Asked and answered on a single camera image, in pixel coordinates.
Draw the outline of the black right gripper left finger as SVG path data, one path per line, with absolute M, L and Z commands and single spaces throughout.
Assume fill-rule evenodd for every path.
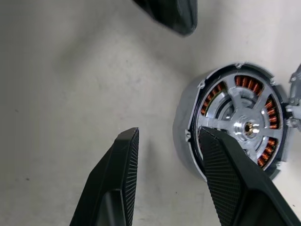
M 72 226 L 130 226 L 137 185 L 139 129 L 118 134 L 90 172 Z

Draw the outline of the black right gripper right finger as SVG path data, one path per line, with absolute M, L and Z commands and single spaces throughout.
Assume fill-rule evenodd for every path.
M 268 175 L 230 135 L 202 127 L 199 143 L 207 185 L 223 226 L 299 226 Z

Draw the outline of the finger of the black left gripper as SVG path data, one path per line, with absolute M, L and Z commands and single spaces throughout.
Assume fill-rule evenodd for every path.
M 136 5 L 159 24 L 182 36 L 197 27 L 196 0 L 134 0 Z

